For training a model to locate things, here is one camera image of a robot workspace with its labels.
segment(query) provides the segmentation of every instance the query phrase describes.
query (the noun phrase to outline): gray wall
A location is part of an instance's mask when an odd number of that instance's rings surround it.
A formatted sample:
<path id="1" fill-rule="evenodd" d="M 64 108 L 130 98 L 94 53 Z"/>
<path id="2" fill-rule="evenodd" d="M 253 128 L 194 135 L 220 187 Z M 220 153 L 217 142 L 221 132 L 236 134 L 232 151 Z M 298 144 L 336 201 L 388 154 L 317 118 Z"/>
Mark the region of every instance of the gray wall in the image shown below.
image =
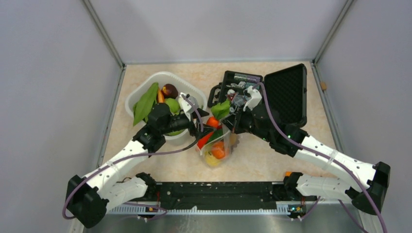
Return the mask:
<path id="1" fill-rule="evenodd" d="M 0 1 L 0 232 L 67 232 L 120 69 L 79 0 Z"/>
<path id="2" fill-rule="evenodd" d="M 91 1 L 125 63 L 311 59 L 345 0 Z"/>
<path id="3" fill-rule="evenodd" d="M 410 232 L 412 1 L 356 1 L 319 66 L 346 152 L 392 167 L 389 232 Z"/>

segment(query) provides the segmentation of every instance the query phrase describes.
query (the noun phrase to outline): table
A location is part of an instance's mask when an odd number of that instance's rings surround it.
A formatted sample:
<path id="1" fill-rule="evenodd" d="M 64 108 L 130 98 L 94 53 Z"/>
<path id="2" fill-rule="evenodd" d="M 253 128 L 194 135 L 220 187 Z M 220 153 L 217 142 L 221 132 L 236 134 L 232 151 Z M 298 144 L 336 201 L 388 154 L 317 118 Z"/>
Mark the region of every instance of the table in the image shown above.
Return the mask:
<path id="1" fill-rule="evenodd" d="M 266 74 L 297 64 L 305 64 L 307 75 L 307 118 L 304 130 L 332 148 L 335 148 L 325 111 L 319 96 L 309 62 L 239 62 L 239 63 L 191 63 L 191 64 L 153 64 L 128 65 L 121 86 L 109 139 L 103 162 L 116 155 L 140 129 L 133 127 L 133 119 L 126 113 L 126 97 L 145 79 L 159 71 L 169 71 L 199 88 L 208 97 L 210 89 L 223 79 L 226 70 Z M 204 163 L 194 148 L 187 151 L 152 156 L 132 169 L 128 176 L 140 172 L 150 173 L 158 182 L 228 182 L 228 181 L 282 181 L 286 171 L 299 171 L 313 176 L 332 176 L 308 162 L 279 154 L 269 144 L 254 135 L 240 134 L 230 159 L 219 167 L 210 168 Z M 165 144 L 159 151 L 183 148 Z"/>

